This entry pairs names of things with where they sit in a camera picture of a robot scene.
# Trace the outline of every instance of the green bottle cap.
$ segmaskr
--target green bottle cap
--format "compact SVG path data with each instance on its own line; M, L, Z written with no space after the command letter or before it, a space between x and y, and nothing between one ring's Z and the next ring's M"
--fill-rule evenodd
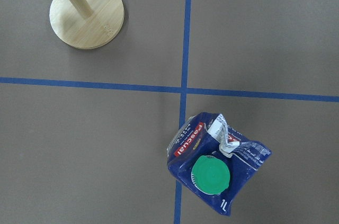
M192 182L202 192L216 195L228 188L230 173L227 165L213 156L200 156L195 162Z

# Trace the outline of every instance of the green lid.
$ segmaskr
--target green lid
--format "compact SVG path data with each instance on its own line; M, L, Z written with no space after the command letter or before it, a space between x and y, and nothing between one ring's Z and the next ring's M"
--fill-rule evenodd
M227 165L213 156L200 156L192 168L194 185L206 194L220 194L228 188L229 180Z

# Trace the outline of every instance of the round wooden base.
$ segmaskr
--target round wooden base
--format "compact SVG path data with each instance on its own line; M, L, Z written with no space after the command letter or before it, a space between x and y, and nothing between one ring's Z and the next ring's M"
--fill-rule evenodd
M94 13L84 19L69 0L53 0L49 19L55 34L80 49L93 49L110 42L120 31L122 0L87 0Z

